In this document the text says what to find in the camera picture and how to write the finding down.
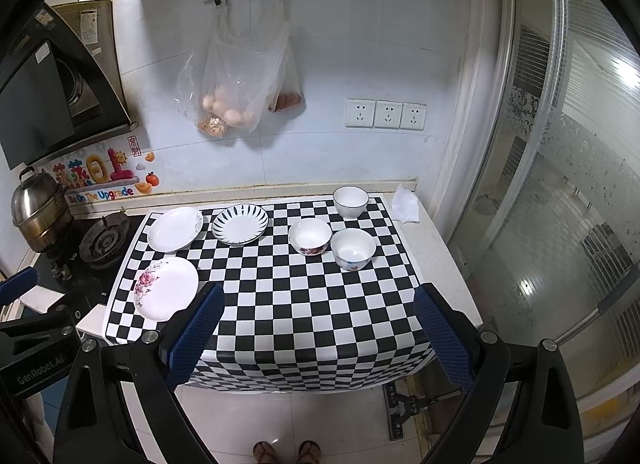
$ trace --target pot handle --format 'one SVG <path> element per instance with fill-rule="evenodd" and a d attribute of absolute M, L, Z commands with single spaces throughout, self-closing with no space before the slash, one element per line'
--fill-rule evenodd
<path fill-rule="evenodd" d="M 18 179 L 20 180 L 20 182 L 22 182 L 22 176 L 29 171 L 35 172 L 36 170 L 33 167 L 26 167 L 23 171 L 20 172 L 20 175 L 18 175 Z"/>

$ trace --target blue textured grip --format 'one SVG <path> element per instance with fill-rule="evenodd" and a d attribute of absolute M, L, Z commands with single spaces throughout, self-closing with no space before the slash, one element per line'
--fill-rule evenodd
<path fill-rule="evenodd" d="M 0 307 L 9 305 L 38 283 L 38 272 L 25 267 L 0 284 Z"/>
<path fill-rule="evenodd" d="M 415 289 L 414 312 L 449 381 L 466 394 L 474 384 L 471 353 L 422 286 Z"/>
<path fill-rule="evenodd" d="M 204 299 L 174 346 L 168 351 L 169 372 L 165 381 L 169 389 L 189 381 L 225 310 L 225 292 L 216 284 Z"/>

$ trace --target wall socket panel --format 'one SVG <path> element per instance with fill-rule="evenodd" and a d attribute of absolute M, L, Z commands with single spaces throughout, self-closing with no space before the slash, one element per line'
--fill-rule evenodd
<path fill-rule="evenodd" d="M 427 105 L 418 103 L 403 103 L 400 128 L 409 130 L 423 130 L 427 117 Z"/>
<path fill-rule="evenodd" d="M 398 101 L 376 101 L 376 115 L 373 126 L 380 129 L 397 129 L 400 127 L 402 103 Z"/>
<path fill-rule="evenodd" d="M 344 124 L 348 127 L 373 126 L 376 102 L 372 99 L 348 99 L 344 111 Z"/>

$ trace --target white tissue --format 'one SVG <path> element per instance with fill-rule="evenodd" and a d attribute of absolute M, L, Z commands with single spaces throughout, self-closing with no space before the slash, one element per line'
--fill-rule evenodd
<path fill-rule="evenodd" d="M 400 222 L 420 222 L 418 198 L 410 190 L 404 189 L 401 184 L 391 201 L 391 219 Z"/>

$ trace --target oval white plate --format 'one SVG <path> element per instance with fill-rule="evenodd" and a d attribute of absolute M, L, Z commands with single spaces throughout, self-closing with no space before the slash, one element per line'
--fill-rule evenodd
<path fill-rule="evenodd" d="M 186 308 L 198 291 L 198 272 L 180 257 L 155 260 L 133 287 L 136 311 L 153 321 L 167 321 Z"/>
<path fill-rule="evenodd" d="M 255 204 L 236 204 L 222 210 L 211 223 L 215 237 L 229 246 L 253 242 L 267 229 L 267 212 Z"/>
<path fill-rule="evenodd" d="M 202 229 L 202 213 L 191 207 L 175 208 L 163 213 L 151 225 L 146 236 L 154 251 L 172 253 L 193 242 Z"/>

